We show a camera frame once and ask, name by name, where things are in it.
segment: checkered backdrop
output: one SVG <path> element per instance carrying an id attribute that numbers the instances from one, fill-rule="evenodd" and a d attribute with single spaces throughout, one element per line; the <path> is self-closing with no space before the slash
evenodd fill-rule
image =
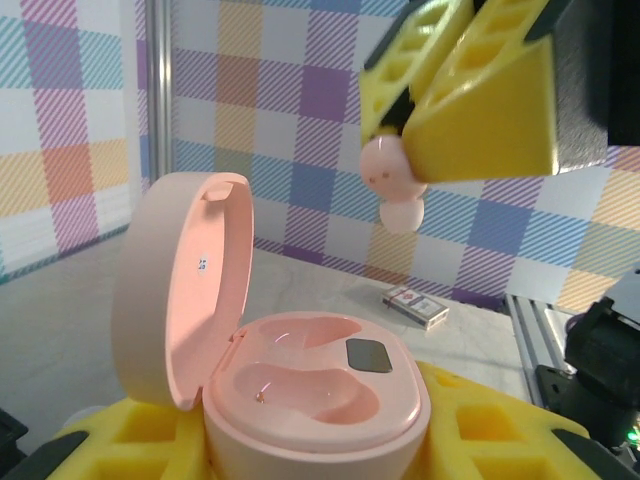
<path id="1" fill-rule="evenodd" d="M 0 283 L 122 231 L 148 184 L 135 12 L 0 1 Z"/>
<path id="2" fill-rule="evenodd" d="M 640 256 L 640 149 L 555 178 L 438 185 L 391 236 L 358 177 L 357 74 L 405 0 L 174 0 L 180 170 L 253 185 L 259 248 L 495 307 L 583 309 Z"/>

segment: yellow foam insert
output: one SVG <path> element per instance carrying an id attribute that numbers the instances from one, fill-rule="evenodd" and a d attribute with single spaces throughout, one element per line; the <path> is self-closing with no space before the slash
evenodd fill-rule
<path id="1" fill-rule="evenodd" d="M 551 35 L 525 37 L 549 0 L 487 0 L 403 130 L 427 183 L 557 173 Z"/>
<path id="2" fill-rule="evenodd" d="M 404 480 L 597 480 L 551 432 L 581 426 L 440 368 L 418 363 L 432 414 Z M 216 480 L 201 408 L 125 399 L 59 432 L 89 437 L 49 480 Z"/>
<path id="3" fill-rule="evenodd" d="M 404 21 L 375 67 L 360 73 L 363 145 L 375 135 L 398 133 L 380 122 L 407 87 L 414 102 L 422 98 L 473 11 L 472 0 L 427 2 Z"/>

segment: earbud case lid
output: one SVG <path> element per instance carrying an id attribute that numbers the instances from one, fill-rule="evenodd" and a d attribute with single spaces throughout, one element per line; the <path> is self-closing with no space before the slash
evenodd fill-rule
<path id="1" fill-rule="evenodd" d="M 111 340 L 129 397 L 189 410 L 238 328 L 253 253 L 246 178 L 173 173 L 141 199 L 120 255 Z"/>

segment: white tabletop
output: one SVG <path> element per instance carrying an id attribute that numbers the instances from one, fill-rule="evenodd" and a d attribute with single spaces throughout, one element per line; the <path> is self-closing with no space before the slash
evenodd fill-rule
<path id="1" fill-rule="evenodd" d="M 0 407 L 25 423 L 30 453 L 74 412 L 124 397 L 110 351 L 117 237 L 0 287 Z M 242 323 L 317 310 L 364 318 L 394 332 L 416 360 L 528 399 L 511 319 L 441 300 L 445 323 L 424 329 L 380 302 L 388 285 L 256 251 Z"/>

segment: small box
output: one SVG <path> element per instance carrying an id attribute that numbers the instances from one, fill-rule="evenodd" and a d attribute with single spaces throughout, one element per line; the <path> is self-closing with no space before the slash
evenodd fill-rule
<path id="1" fill-rule="evenodd" d="M 422 292 L 401 285 L 383 292 L 382 303 L 422 325 L 425 330 L 443 322 L 449 313 L 449 307 L 445 307 Z"/>

